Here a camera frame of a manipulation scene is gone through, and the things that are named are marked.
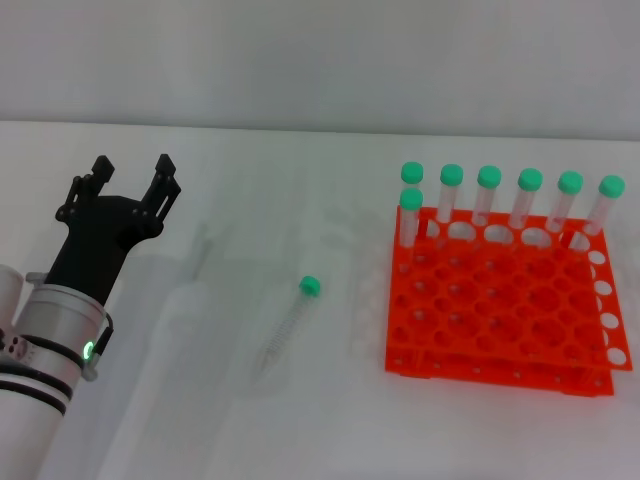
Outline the orange test tube rack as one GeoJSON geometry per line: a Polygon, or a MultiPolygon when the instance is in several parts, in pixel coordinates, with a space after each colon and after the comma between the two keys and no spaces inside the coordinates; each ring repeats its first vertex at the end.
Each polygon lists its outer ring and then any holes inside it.
{"type": "Polygon", "coordinates": [[[467,210],[447,224],[425,207],[411,247],[393,247],[387,371],[586,397],[613,394],[614,371],[632,369],[603,235],[571,248],[530,216],[513,231],[494,213],[474,226],[467,210]]]}

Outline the clear test tube green cap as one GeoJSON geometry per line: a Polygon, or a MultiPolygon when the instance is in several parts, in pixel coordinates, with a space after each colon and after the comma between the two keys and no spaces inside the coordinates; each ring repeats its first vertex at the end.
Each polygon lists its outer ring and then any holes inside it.
{"type": "Polygon", "coordinates": [[[556,200],[545,223],[545,229],[548,232],[559,233],[562,230],[582,186],[583,177],[580,173],[567,170],[560,175],[557,181],[556,200]]]}
{"type": "Polygon", "coordinates": [[[477,194],[472,213],[472,224],[486,226],[491,213],[494,197],[501,183],[501,171],[493,165],[485,165],[480,168],[477,175],[477,194]]]}
{"type": "Polygon", "coordinates": [[[441,233],[437,241],[437,246],[442,248],[448,241],[448,227],[456,203],[459,186],[463,181],[464,172],[460,165],[446,164],[440,171],[440,194],[437,205],[436,221],[441,226],[441,233]]]}
{"type": "Polygon", "coordinates": [[[418,188],[405,188],[400,195],[399,246],[401,257],[399,271],[409,270],[416,236],[419,229],[419,213],[423,203],[423,195],[418,188]]]}
{"type": "Polygon", "coordinates": [[[609,213],[616,201],[622,196],[626,188],[625,181],[618,175],[605,176],[598,186],[598,195],[585,223],[579,233],[576,233],[569,245],[574,251],[586,251],[589,238],[597,235],[603,228],[609,213]]]}
{"type": "Polygon", "coordinates": [[[277,364],[320,293],[321,282],[317,277],[306,275],[300,280],[290,308],[269,334],[257,355],[254,367],[256,378],[262,377],[277,364]]]}
{"type": "Polygon", "coordinates": [[[424,169],[421,163],[415,161],[405,162],[401,167],[400,178],[402,189],[419,189],[424,179],[424,169]]]}
{"type": "Polygon", "coordinates": [[[522,230],[529,216],[534,198],[543,183],[542,173],[535,168],[523,169],[518,177],[517,192],[509,216],[508,225],[522,230]]]}

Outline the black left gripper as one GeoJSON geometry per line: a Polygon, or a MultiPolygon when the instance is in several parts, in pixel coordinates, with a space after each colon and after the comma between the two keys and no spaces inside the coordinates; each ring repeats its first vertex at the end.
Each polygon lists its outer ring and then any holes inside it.
{"type": "Polygon", "coordinates": [[[181,193],[176,166],[168,154],[160,155],[141,200],[99,196],[114,171],[110,160],[101,155],[89,174],[72,179],[66,200],[55,214],[69,232],[45,279],[47,284],[76,290],[100,305],[106,304],[133,247],[160,235],[181,193]]]}

